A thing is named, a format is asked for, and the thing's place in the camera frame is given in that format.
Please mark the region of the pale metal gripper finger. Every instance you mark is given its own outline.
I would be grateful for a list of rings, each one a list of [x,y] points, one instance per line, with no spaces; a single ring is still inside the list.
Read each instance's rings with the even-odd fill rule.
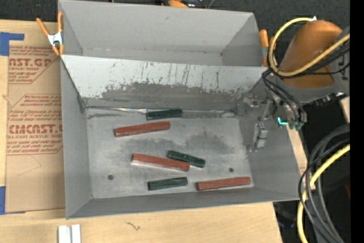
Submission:
[[[249,138],[249,143],[247,145],[248,150],[253,152],[264,148],[267,137],[268,129],[265,124],[256,123],[251,133],[251,137]]]
[[[266,98],[244,96],[237,101],[237,114],[243,116],[251,114],[254,117],[262,117],[266,104]]]

